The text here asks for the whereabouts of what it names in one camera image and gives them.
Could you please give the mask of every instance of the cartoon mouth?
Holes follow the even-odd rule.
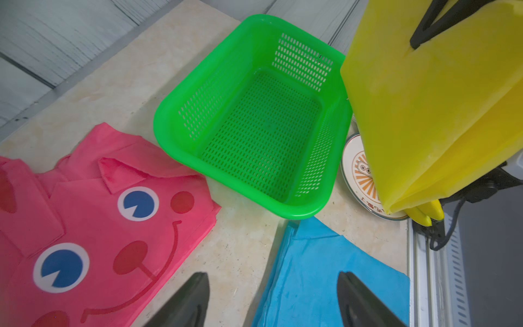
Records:
[[[159,278],[167,271],[167,268],[169,264],[172,262],[174,253],[176,252],[176,247],[178,245],[178,228],[177,225],[180,224],[181,221],[175,221],[173,222],[173,230],[174,230],[174,241],[173,241],[173,249],[171,250],[169,254],[169,258],[167,258],[167,261],[165,262],[165,265],[163,266],[162,270],[155,276],[149,269],[147,269],[143,265],[143,259],[145,259],[145,256],[147,254],[147,244],[143,241],[134,241],[130,244],[128,244],[126,247],[124,247],[120,253],[115,258],[113,269],[118,275],[124,275],[128,274],[131,271],[135,269],[140,269],[147,277],[151,279],[151,282],[149,285],[147,285],[144,289],[142,289],[138,294],[136,294],[131,299],[127,300],[126,302],[115,306],[111,308],[105,308],[105,309],[85,309],[82,313],[82,318],[80,319],[81,323],[86,322],[87,317],[89,315],[96,315],[96,314],[108,314],[111,312],[115,312],[118,310],[121,310],[134,302],[136,302],[139,298],[141,298],[145,293],[147,293],[153,286],[156,284],[156,282],[159,280]]]

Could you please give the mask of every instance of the pink cloth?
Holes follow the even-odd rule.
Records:
[[[0,157],[0,325],[129,326],[219,210],[202,175],[106,123],[43,174]]]

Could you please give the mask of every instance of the white wooden wall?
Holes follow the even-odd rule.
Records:
[[[0,0],[0,127],[166,4],[180,1]],[[283,18],[343,53],[368,2],[202,1],[238,20]]]

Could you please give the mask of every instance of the yellow cloth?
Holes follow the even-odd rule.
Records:
[[[414,50],[429,4],[370,0],[341,69],[386,212],[448,197],[523,148],[523,1]]]

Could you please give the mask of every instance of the cartoon face print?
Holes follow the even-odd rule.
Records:
[[[380,199],[376,191],[376,186],[374,184],[374,179],[370,172],[369,164],[367,163],[367,157],[365,156],[364,151],[357,153],[353,159],[353,178],[360,189],[363,192],[364,196],[368,199],[380,204]]]
[[[369,165],[366,162],[358,160],[358,161],[356,161],[356,165],[357,165],[357,169],[359,172],[361,172],[362,174],[364,174],[366,176],[372,177],[372,174],[370,173]]]
[[[192,193],[181,190],[166,194],[165,188],[156,192],[153,187],[138,186],[124,190],[114,200],[116,203],[113,202],[113,205],[117,208],[117,211],[114,212],[119,214],[115,218],[122,219],[123,224],[140,228],[143,224],[154,222],[155,219],[163,220],[163,225],[159,225],[162,228],[163,234],[161,235],[165,239],[172,240],[172,243],[166,243],[167,248],[164,249],[166,255],[158,257],[158,260],[154,259],[157,249],[151,245],[152,241],[147,238],[146,233],[142,238],[139,236],[135,239],[129,238],[126,245],[107,250],[107,253],[114,254],[103,259],[103,268],[105,272],[111,271],[109,276],[117,278],[118,276],[131,276],[131,278],[138,278],[141,281],[148,280],[145,284],[143,282],[137,284],[141,286],[140,289],[134,290],[133,296],[115,301],[116,303],[111,303],[110,306],[95,306],[89,301],[86,301],[85,304],[78,303],[74,307],[78,307],[77,313],[81,314],[79,321],[72,318],[68,312],[71,310],[70,308],[56,308],[61,310],[41,315],[32,327],[48,325],[68,327],[89,322],[90,319],[93,319],[90,318],[92,316],[120,311],[142,298],[168,271],[179,247],[178,225],[182,223],[180,218],[184,217],[183,215],[191,215],[194,211],[195,198]],[[88,254],[86,249],[87,247],[84,248],[81,244],[76,243],[60,243],[46,249],[39,255],[34,265],[33,281],[45,292],[65,295],[78,285],[89,283],[85,278],[88,274],[101,274],[90,263],[102,260],[97,257],[99,252],[94,251]]]

